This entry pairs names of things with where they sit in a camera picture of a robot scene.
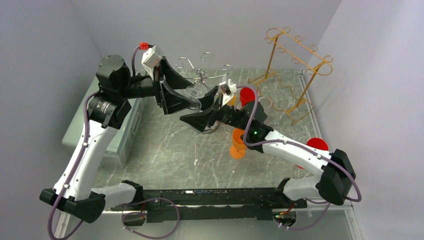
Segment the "clear ribbed wine glass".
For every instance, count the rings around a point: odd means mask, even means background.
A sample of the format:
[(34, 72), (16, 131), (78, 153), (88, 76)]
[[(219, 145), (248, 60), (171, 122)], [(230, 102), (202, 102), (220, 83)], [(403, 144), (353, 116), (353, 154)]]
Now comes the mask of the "clear ribbed wine glass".
[(193, 86), (188, 86), (185, 92), (187, 97), (193, 102), (188, 109), (194, 112), (200, 112), (202, 107), (200, 99), (206, 95), (208, 90), (208, 87), (204, 83), (198, 81), (195, 81)]

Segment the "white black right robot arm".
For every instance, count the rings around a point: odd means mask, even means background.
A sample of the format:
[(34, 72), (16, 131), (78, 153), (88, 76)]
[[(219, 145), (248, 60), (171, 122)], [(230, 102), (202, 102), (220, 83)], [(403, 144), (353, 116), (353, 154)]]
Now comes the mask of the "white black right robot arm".
[(266, 125), (267, 116), (258, 92), (251, 86), (249, 89), (254, 100), (242, 109), (226, 105), (221, 93), (206, 110), (183, 115), (180, 120), (202, 132), (215, 122), (242, 130), (243, 134), (238, 138), (247, 149), (280, 157), (312, 173), (308, 178), (282, 181), (280, 190), (275, 194), (276, 203), (282, 208), (299, 199), (310, 201), (321, 198), (338, 206), (346, 200), (360, 202), (361, 191), (347, 154), (340, 149), (331, 152), (300, 143)]

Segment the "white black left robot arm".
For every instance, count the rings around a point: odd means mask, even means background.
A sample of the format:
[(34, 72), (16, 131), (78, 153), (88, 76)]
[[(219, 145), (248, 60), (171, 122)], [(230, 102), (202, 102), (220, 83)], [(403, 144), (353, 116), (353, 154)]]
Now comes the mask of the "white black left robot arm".
[(98, 91), (83, 104), (83, 129), (76, 149), (58, 182), (42, 190), (39, 198), (86, 223), (99, 218), (103, 210), (126, 205), (131, 210), (144, 203), (143, 187), (133, 181), (93, 188), (102, 158), (131, 110), (131, 99), (155, 97), (166, 115), (189, 108), (204, 109), (213, 98), (180, 94), (192, 83), (171, 68), (164, 56), (153, 64), (151, 76), (132, 75), (122, 56), (108, 55), (96, 72)]

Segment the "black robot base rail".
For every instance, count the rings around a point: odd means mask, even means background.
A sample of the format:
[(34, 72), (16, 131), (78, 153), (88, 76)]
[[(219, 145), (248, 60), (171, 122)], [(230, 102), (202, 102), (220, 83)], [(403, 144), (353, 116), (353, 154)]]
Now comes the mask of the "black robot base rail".
[(147, 203), (118, 205), (112, 211), (140, 211), (148, 223), (180, 220), (256, 219), (271, 221), (278, 212), (305, 209), (305, 200), (292, 201), (274, 187), (216, 189), (148, 189)]

